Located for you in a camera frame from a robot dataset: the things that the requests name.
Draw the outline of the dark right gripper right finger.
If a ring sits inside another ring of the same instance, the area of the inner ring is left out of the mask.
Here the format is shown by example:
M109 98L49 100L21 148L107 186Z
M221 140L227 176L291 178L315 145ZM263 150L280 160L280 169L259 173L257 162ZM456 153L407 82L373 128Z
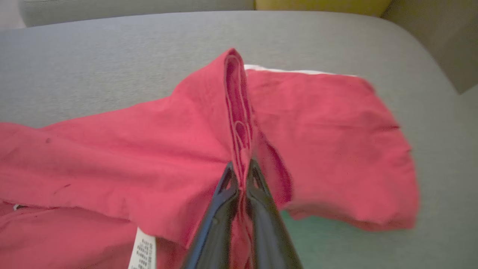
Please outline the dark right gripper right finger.
M246 177L246 204L253 226L253 267L302 269L303 265L256 160L250 161Z

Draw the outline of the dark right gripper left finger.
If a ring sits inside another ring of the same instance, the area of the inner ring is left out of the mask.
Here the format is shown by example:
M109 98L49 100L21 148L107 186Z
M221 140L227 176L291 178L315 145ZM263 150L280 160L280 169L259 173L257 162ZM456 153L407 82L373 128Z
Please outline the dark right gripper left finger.
M183 269L228 269L232 222L238 211L240 189L229 162L181 266Z

